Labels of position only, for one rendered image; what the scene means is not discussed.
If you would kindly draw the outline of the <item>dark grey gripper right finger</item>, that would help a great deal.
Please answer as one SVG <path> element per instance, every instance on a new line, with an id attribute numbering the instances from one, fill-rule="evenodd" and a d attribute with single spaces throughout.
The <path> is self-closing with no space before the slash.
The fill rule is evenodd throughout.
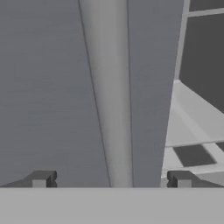
<path id="1" fill-rule="evenodd" d="M 190 171 L 168 171 L 167 180 L 167 186 L 173 188 L 224 188 L 224 185 L 200 179 Z"/>

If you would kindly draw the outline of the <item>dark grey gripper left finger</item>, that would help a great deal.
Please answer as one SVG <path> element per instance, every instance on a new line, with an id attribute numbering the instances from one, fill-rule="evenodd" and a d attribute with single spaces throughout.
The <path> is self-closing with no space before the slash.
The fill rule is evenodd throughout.
<path id="1" fill-rule="evenodd" d="M 2 188 L 32 188 L 32 187 L 56 187 L 57 186 L 57 172 L 56 171 L 34 171 L 27 177 L 2 185 Z"/>

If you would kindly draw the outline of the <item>grey fridge door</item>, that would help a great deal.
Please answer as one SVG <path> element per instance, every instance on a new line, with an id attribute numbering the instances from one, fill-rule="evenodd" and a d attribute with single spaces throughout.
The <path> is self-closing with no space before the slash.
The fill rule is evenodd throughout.
<path id="1" fill-rule="evenodd" d="M 184 0 L 128 0 L 132 187 L 160 184 Z M 79 0 L 0 0 L 0 186 L 113 187 Z"/>

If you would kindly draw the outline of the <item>dark grey cupboard run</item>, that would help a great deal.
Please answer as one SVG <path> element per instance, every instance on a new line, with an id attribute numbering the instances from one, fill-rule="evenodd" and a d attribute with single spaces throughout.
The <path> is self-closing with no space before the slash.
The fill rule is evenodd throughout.
<path id="1" fill-rule="evenodd" d="M 224 0 L 185 0 L 164 149 L 167 172 L 224 186 Z"/>

